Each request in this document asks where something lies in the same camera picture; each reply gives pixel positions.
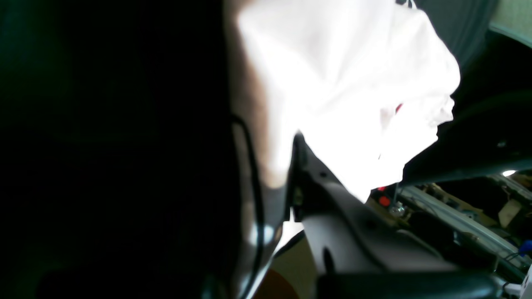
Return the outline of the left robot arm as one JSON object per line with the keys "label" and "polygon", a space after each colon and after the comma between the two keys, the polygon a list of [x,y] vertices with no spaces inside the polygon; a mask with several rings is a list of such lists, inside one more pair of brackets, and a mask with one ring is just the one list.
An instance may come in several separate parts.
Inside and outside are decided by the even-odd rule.
{"label": "left robot arm", "polygon": [[370,191],[484,176],[531,162],[531,142],[501,127],[531,102],[479,102],[452,115],[458,64],[430,24],[314,30],[317,46],[288,31],[241,30],[234,140],[242,192],[253,202],[261,280],[289,207],[318,267],[318,299],[495,299],[496,280],[462,270],[401,236],[365,205]]}

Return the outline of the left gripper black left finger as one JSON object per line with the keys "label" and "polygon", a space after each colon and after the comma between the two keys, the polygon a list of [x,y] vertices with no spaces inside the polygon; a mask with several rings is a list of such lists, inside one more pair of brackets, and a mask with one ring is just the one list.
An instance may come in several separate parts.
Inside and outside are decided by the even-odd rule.
{"label": "left gripper black left finger", "polygon": [[231,115],[237,159],[239,199],[238,252],[229,281],[231,299],[250,299],[264,280],[281,240],[283,189],[270,189],[261,180],[260,163],[245,121]]}

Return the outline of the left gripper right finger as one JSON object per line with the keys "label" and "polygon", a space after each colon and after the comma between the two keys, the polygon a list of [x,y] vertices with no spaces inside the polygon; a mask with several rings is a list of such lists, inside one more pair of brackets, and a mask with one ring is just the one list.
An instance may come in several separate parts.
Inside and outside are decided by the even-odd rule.
{"label": "left gripper right finger", "polygon": [[317,299],[497,299],[496,279],[461,270],[403,237],[352,195],[304,137],[294,138],[291,204],[318,278]]}

